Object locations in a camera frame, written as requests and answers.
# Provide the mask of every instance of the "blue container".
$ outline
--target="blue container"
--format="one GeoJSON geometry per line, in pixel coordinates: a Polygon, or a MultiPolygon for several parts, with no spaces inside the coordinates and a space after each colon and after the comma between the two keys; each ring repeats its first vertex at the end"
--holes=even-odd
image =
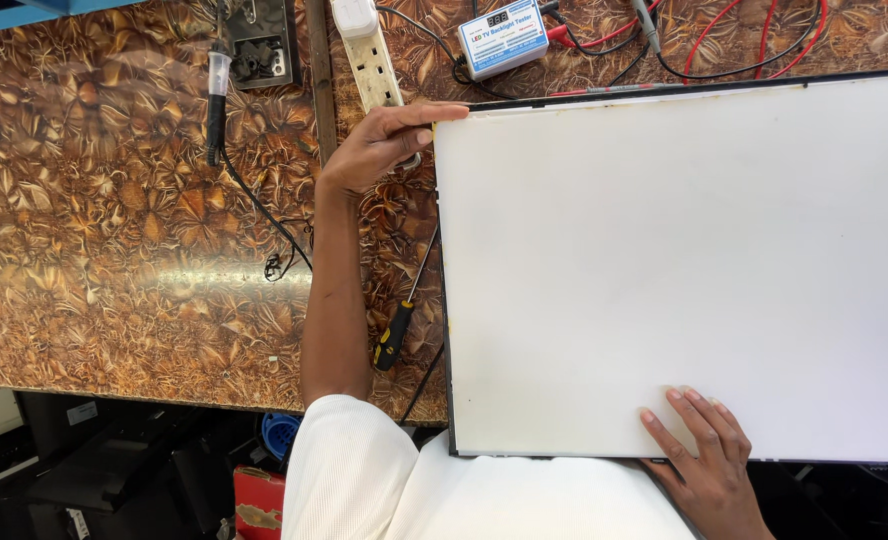
{"type": "Polygon", "coordinates": [[[264,437],[264,445],[278,460],[283,460],[287,447],[294,442],[297,428],[301,426],[301,417],[268,412],[264,414],[263,426],[260,430],[264,437]]]}

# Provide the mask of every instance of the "workbench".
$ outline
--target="workbench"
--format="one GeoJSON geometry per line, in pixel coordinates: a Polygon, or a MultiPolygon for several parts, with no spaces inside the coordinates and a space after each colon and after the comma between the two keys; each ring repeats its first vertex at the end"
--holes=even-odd
{"type": "MultiPolygon", "coordinates": [[[[659,29],[668,61],[682,67],[697,35],[727,4],[665,0],[659,29]]],[[[829,5],[825,35],[790,73],[888,68],[888,0],[829,5]]],[[[454,27],[470,18],[470,2],[393,6],[459,49],[454,27]]],[[[692,71],[755,62],[768,7],[743,0],[709,34],[692,71]]],[[[297,10],[307,66],[302,2],[297,10]]],[[[781,1],[768,50],[793,43],[812,10],[810,0],[781,1]]],[[[627,2],[568,2],[561,12],[587,39],[630,20],[627,2]]],[[[152,0],[0,30],[0,387],[250,410],[303,408],[300,339],[310,273],[299,263],[278,281],[264,278],[267,256],[288,258],[289,249],[223,167],[204,160],[211,17],[212,6],[152,0]]],[[[450,62],[424,34],[400,19],[381,19],[406,101],[488,99],[451,80],[450,62]]],[[[330,22],[329,31],[341,139],[363,112],[330,22]]],[[[591,58],[552,43],[544,58],[486,85],[522,97],[605,86],[641,47],[638,40],[591,58]]],[[[776,69],[765,68],[764,76],[776,69]]],[[[313,223],[320,172],[310,79],[306,73],[303,87],[228,96],[228,146],[237,170],[272,214],[297,220],[286,225],[305,249],[309,237],[300,220],[313,223]]],[[[676,82],[649,55],[621,82],[661,81],[676,82]]],[[[660,151],[676,138],[700,137],[703,129],[714,127],[655,132],[642,145],[660,151]]],[[[820,137],[820,127],[808,137],[820,137]]],[[[546,141],[549,160],[558,144],[567,141],[546,141]]],[[[713,148],[705,158],[713,166],[713,148]]],[[[405,297],[426,249],[436,219],[433,190],[433,158],[425,153],[422,166],[389,177],[361,201],[361,275],[372,343],[405,297]]],[[[546,191],[546,206],[534,209],[534,227],[553,228],[554,216],[567,211],[553,178],[546,191]]],[[[552,246],[533,250],[553,257],[552,246]]],[[[415,295],[402,362],[374,374],[371,401],[393,418],[442,343],[440,290],[435,245],[415,295]]],[[[438,367],[410,419],[446,422],[446,400],[438,367]]]]}

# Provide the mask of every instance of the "hand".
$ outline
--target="hand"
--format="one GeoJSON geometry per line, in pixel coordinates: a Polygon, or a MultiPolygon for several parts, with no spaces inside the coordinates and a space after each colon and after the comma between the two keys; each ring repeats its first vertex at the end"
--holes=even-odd
{"type": "Polygon", "coordinates": [[[737,419],[720,401],[713,399],[711,404],[693,389],[681,395],[671,388],[666,397],[696,439],[700,457],[691,457],[657,416],[645,409],[641,412],[644,427],[684,481],[668,465],[649,459],[642,463],[708,540],[773,540],[747,479],[750,441],[737,419]]]}
{"type": "Polygon", "coordinates": [[[433,141],[430,129],[416,126],[459,120],[468,112],[465,106],[449,103],[375,106],[330,157],[321,181],[363,193],[433,141]]]}

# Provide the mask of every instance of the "screwdriver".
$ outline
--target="screwdriver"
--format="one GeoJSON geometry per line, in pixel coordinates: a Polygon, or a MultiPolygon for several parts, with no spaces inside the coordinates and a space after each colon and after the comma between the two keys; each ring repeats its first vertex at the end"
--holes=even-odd
{"type": "Polygon", "coordinates": [[[401,345],[403,344],[403,335],[407,333],[407,326],[410,324],[410,316],[414,313],[414,305],[410,299],[414,297],[414,291],[417,290],[417,281],[424,272],[424,265],[427,262],[427,256],[430,255],[430,247],[434,245],[434,239],[437,238],[437,229],[440,227],[438,222],[434,226],[434,234],[430,237],[430,243],[427,244],[427,251],[424,251],[424,259],[421,260],[421,267],[417,269],[417,275],[414,276],[414,284],[410,287],[410,294],[407,300],[401,302],[397,306],[397,313],[391,319],[387,329],[380,337],[378,350],[374,351],[374,366],[380,371],[387,371],[397,362],[397,357],[401,354],[401,345]]]}

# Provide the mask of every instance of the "white shirt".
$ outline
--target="white shirt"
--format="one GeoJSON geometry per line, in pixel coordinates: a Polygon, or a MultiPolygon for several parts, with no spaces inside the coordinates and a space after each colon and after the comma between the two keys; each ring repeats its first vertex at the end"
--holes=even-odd
{"type": "Polygon", "coordinates": [[[342,395],[311,404],[294,445],[283,540],[695,537],[636,461],[450,457],[446,431],[417,452],[342,395]]]}

